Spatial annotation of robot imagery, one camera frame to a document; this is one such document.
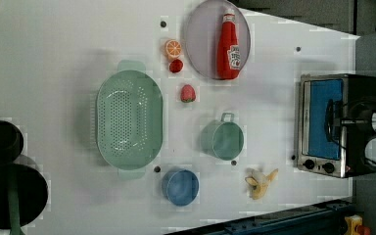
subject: strawberry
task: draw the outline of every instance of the strawberry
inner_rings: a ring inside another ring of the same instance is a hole
[[[182,63],[181,60],[179,59],[176,59],[176,60],[173,60],[170,65],[169,65],[169,70],[173,73],[177,73],[179,71],[182,71],[182,67],[184,66],[184,64]]]
[[[195,101],[195,90],[191,85],[184,85],[181,90],[181,101],[189,103]]]

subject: white plate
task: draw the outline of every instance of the white plate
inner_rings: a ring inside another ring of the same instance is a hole
[[[225,8],[234,10],[241,65],[246,64],[250,53],[250,31],[239,9],[225,0],[208,0],[191,14],[185,28],[185,50],[194,69],[204,77],[219,79],[216,72],[216,48],[221,34]]]

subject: green pot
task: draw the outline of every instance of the green pot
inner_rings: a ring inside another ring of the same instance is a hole
[[[204,128],[201,145],[207,154],[230,161],[241,153],[244,145],[243,131],[233,119],[234,114],[224,113],[221,120],[214,120]]]

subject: orange slice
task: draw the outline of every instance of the orange slice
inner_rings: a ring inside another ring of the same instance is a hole
[[[178,41],[168,40],[164,44],[164,51],[167,55],[167,58],[170,61],[173,61],[181,55],[182,47],[181,47],[181,44],[179,44]]]

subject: green handle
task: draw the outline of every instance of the green handle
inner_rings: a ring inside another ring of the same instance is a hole
[[[117,176],[120,179],[139,179],[142,178],[143,175],[146,173],[146,167],[141,167],[133,170],[126,170],[126,169],[117,169]]]
[[[13,167],[9,167],[8,174],[8,203],[9,220],[11,223],[10,235],[24,235],[20,225],[20,201],[18,198],[18,179]]]
[[[225,117],[227,117],[227,116],[231,116],[229,122],[233,122],[233,120],[234,120],[234,114],[233,113],[223,113],[222,116],[221,116],[221,121],[225,122]]]
[[[142,62],[122,60],[118,63],[117,71],[141,71],[145,72],[146,67]]]

